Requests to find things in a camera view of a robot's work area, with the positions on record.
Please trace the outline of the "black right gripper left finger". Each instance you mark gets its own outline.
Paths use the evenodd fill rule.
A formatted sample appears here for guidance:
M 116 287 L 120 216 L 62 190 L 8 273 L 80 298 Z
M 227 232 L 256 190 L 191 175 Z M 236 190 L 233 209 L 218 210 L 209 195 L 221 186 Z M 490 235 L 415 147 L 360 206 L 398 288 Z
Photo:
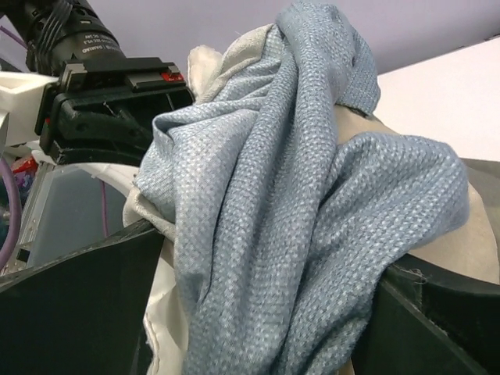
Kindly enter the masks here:
M 3 374 L 133 374 L 163 236 L 140 220 L 1 278 Z

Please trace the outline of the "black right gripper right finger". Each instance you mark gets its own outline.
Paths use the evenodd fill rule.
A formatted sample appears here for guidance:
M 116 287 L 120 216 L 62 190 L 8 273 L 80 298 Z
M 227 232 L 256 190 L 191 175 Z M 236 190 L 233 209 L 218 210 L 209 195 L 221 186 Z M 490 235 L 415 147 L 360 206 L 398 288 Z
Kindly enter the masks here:
M 352 362 L 357 374 L 497 374 L 498 285 L 405 255 L 380 279 Z

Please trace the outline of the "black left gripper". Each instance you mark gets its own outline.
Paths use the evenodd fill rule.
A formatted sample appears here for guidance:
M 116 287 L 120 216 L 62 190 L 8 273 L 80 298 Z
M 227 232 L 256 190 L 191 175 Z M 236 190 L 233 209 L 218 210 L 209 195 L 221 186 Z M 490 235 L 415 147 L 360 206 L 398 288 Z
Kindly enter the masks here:
M 45 85 L 34 130 L 58 164 L 138 164 L 152 142 L 153 118 L 193 101 L 172 62 L 74 59 Z

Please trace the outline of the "cream white pillow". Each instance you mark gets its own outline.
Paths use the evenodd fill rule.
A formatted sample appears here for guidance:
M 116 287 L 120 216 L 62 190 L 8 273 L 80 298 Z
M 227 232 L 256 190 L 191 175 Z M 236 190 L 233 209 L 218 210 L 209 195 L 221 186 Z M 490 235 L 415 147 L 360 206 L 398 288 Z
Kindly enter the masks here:
M 223 54 L 206 45 L 193 48 L 187 59 L 187 82 L 195 97 L 214 98 L 230 77 L 258 62 L 268 35 L 269 26 L 258 27 L 239 37 Z M 497 243 L 482 198 L 474 187 L 469 188 L 469 200 L 469 219 L 462 227 L 411 253 L 447 270 L 497 284 Z M 165 221 L 133 187 L 123 208 L 123 222 L 129 225 L 140 218 L 150 221 L 166 236 L 174 232 L 173 224 Z M 152 350 L 147 372 L 179 374 L 188 345 L 188 325 L 178 295 L 169 240 L 163 242 L 143 325 Z

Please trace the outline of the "blue-grey pillowcase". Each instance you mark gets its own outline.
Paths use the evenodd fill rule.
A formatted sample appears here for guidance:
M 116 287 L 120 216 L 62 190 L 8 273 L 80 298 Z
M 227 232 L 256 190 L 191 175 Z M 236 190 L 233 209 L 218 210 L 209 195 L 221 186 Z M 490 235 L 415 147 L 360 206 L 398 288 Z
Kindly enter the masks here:
M 384 270 L 466 222 L 466 171 L 448 145 L 339 142 L 335 106 L 365 117 L 379 97 L 357 31 L 334 5 L 300 1 L 259 62 L 154 119 L 136 185 L 175 224 L 183 373 L 334 373 Z

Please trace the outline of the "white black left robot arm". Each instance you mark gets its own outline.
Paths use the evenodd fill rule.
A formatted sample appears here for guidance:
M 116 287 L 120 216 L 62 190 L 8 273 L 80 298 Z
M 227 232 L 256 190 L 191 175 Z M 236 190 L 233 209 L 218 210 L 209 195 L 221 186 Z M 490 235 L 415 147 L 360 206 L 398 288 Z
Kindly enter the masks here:
M 27 72 L 1 75 L 1 144 L 38 141 L 58 165 L 138 166 L 152 120 L 194 97 L 178 67 L 130 58 L 86 1 L 4 1 Z

